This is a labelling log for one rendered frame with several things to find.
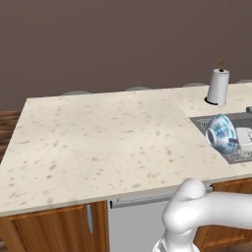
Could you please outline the grey dishwasher front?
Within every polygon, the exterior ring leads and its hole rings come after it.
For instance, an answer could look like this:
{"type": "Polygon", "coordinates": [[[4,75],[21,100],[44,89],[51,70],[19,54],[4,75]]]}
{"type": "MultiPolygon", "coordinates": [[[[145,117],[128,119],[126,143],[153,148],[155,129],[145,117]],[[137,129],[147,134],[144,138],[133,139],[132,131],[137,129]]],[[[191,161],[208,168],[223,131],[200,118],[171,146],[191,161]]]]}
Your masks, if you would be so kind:
{"type": "MultiPolygon", "coordinates": [[[[119,198],[121,201],[133,200],[119,198]]],[[[164,234],[161,221],[167,202],[111,209],[108,203],[110,252],[153,252],[164,234]]]]}

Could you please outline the grey metal sink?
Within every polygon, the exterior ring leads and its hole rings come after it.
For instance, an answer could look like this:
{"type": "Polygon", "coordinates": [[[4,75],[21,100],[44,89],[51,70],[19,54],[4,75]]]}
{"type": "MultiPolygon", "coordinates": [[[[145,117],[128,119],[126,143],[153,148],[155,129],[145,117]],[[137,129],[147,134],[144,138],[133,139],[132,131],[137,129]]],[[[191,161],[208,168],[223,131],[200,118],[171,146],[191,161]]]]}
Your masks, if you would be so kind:
{"type": "MultiPolygon", "coordinates": [[[[252,115],[246,112],[229,113],[227,117],[233,123],[234,127],[249,127],[252,129],[252,115]]],[[[202,134],[206,133],[206,130],[213,118],[213,115],[191,117],[191,121],[200,130],[202,134]]],[[[252,152],[243,152],[237,150],[232,154],[222,154],[222,157],[229,164],[243,163],[252,161],[252,152]]]]}

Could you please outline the brown wooden cupboard door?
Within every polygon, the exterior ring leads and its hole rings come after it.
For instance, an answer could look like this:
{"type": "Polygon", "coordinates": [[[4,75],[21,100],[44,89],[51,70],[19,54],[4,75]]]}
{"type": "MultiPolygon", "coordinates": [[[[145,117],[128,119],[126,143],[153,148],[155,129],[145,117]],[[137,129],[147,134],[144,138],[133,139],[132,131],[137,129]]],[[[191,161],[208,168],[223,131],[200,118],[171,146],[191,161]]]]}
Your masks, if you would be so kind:
{"type": "MultiPolygon", "coordinates": [[[[252,178],[213,183],[215,191],[252,194],[252,178]]],[[[194,244],[201,252],[210,252],[252,241],[251,229],[239,229],[219,225],[207,225],[197,229],[194,244]]]]}
{"type": "Polygon", "coordinates": [[[90,203],[94,233],[89,232],[87,204],[0,218],[0,237],[8,252],[109,252],[107,202],[90,203]]]}

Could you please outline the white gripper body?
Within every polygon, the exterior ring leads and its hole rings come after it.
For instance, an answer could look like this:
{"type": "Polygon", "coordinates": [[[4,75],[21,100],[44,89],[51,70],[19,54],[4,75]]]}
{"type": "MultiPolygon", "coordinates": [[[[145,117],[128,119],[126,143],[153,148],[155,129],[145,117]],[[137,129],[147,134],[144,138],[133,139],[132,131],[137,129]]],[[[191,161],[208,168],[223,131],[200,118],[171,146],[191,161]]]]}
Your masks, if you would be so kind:
{"type": "Polygon", "coordinates": [[[252,129],[249,127],[236,128],[240,149],[252,149],[252,129]]]}

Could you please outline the blue and white patterned bowl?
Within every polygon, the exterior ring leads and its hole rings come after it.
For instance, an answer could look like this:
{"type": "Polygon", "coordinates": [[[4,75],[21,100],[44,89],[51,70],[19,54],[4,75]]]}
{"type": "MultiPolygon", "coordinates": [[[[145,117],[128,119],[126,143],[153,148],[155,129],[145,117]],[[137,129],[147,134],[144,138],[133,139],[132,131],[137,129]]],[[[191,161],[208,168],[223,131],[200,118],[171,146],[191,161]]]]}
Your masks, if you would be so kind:
{"type": "Polygon", "coordinates": [[[232,122],[224,114],[212,118],[205,136],[209,145],[223,154],[234,153],[238,148],[238,144],[228,140],[229,138],[237,140],[237,134],[232,122]]]}

